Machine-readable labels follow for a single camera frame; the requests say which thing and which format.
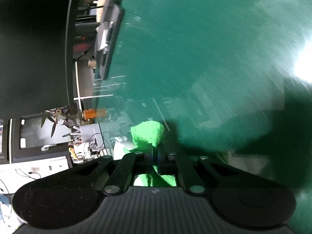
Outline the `green cleaning cloth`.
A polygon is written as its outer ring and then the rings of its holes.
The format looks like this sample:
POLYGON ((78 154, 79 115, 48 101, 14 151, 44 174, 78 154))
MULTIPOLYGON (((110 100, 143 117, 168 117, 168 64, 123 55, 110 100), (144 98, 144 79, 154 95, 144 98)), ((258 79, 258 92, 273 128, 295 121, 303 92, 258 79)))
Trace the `green cleaning cloth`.
MULTIPOLYGON (((120 160, 125 154, 135 151, 147 153, 149 147, 159 146, 163 135, 164 126, 157 121, 144 121, 130 128, 131 137, 115 137, 113 158, 120 160)), ((172 175, 159 175, 157 163, 154 162, 149 174, 140 174, 134 180, 135 186, 176 186, 175 177, 172 175)))

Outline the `white desk organizer box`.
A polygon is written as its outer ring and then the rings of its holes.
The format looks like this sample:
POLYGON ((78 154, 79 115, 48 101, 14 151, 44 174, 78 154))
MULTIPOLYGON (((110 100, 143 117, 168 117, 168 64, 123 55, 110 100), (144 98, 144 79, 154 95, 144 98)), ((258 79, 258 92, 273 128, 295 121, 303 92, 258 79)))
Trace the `white desk organizer box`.
POLYGON ((95 150, 105 148, 105 141, 98 123, 80 126, 82 143, 94 144, 95 150))

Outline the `orange jar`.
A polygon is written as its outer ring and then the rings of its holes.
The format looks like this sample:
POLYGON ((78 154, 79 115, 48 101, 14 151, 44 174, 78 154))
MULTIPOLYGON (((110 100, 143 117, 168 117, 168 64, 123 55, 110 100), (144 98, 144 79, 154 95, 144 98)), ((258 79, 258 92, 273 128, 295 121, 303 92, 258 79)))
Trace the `orange jar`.
POLYGON ((82 114, 83 114, 84 120, 91 120, 91 119, 106 117, 107 110, 105 108, 87 109, 87 110, 84 110, 82 114))

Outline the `potted plant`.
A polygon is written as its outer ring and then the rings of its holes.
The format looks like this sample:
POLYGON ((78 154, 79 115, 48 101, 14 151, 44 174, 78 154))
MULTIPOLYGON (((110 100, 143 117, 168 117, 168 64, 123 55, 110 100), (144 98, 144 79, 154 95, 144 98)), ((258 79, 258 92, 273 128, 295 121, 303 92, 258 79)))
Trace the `potted plant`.
POLYGON ((64 134, 62 137, 72 137, 74 126, 80 126, 81 111, 76 105, 45 110, 41 117, 41 128, 46 121, 53 124, 51 128, 51 137, 54 136, 59 122, 61 122, 61 126, 65 126, 69 129, 69 133, 64 134))

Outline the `grey monitor stand base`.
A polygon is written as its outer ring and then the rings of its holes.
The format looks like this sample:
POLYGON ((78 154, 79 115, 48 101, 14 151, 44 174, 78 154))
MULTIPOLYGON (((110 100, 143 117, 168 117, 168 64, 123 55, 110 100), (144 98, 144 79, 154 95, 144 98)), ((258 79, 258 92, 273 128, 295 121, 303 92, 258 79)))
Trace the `grey monitor stand base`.
POLYGON ((100 25, 96 29, 94 52, 98 74, 102 80, 108 77, 123 15, 124 9, 117 0, 105 0, 100 25))

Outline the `dark curved monitor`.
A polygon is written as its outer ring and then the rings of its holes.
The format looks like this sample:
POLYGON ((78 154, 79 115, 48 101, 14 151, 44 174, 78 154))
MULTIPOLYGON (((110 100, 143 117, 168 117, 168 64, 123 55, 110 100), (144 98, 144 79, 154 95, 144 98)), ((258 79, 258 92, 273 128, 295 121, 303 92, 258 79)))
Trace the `dark curved monitor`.
POLYGON ((74 101, 73 45, 79 0, 1 0, 1 118, 74 101))

